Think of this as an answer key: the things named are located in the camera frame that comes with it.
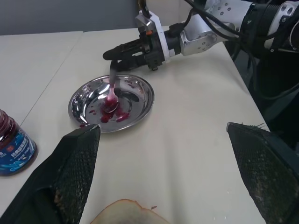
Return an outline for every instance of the silver metal plate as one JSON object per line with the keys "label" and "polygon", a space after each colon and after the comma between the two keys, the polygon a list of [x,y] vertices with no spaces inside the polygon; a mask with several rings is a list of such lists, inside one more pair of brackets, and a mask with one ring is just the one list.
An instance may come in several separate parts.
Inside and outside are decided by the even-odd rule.
{"label": "silver metal plate", "polygon": [[69,102],[69,116],[79,127],[100,124],[102,133],[116,132],[135,125],[150,112],[155,98],[150,84],[133,75],[117,76],[119,91],[115,94],[119,98],[119,109],[122,113],[129,113],[129,116],[119,119],[119,112],[116,111],[107,120],[101,105],[109,93],[109,76],[103,76],[81,86]]}

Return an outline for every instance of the spoon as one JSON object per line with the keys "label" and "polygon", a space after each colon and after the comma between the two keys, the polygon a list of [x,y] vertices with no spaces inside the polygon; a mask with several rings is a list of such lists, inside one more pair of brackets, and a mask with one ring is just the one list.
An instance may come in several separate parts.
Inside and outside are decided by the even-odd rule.
{"label": "spoon", "polygon": [[106,113],[112,113],[118,106],[118,97],[114,93],[115,81],[117,78],[117,61],[111,61],[110,75],[109,75],[109,93],[104,99],[104,111]]}

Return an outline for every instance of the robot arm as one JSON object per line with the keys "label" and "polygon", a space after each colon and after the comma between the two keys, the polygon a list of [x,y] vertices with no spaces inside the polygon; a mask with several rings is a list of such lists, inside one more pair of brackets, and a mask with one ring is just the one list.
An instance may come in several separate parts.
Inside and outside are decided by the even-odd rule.
{"label": "robot arm", "polygon": [[[223,0],[212,5],[207,12],[227,27],[241,32],[253,53],[262,51],[298,52],[299,49],[299,1],[286,1],[281,5],[256,4],[242,0]],[[191,16],[188,24],[178,23],[163,31],[159,18],[144,7],[136,17],[139,39],[122,44],[104,53],[106,60],[119,60],[119,70],[131,70],[147,65],[156,70],[162,62],[182,53],[192,55],[201,53],[219,42],[238,35],[227,31],[216,23],[211,22],[214,32],[199,14]],[[266,38],[278,30],[285,32]]]}

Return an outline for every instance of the table surface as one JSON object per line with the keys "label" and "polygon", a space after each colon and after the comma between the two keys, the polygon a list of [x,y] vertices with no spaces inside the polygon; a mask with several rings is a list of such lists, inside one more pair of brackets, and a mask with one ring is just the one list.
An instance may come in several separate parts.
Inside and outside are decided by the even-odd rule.
{"label": "table surface", "polygon": [[[136,29],[84,33],[22,124],[39,155],[25,171],[0,178],[0,214],[32,171],[77,127],[67,105],[84,83],[109,72],[102,54],[136,39]],[[116,200],[136,200],[170,223],[265,224],[244,186],[226,133],[228,122],[264,120],[222,43],[176,56],[152,72],[131,72],[155,91],[147,118],[126,130],[102,134],[93,183],[81,218],[90,223]]]}
{"label": "table surface", "polygon": [[21,124],[82,34],[0,36],[0,109]]}

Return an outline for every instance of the jar label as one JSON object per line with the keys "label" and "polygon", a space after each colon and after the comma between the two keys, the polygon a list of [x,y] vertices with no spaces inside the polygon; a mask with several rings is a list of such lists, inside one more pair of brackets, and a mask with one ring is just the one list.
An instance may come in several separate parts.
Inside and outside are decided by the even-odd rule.
{"label": "jar label", "polygon": [[22,168],[35,149],[35,143],[19,129],[12,141],[0,151],[0,175],[9,175]]}

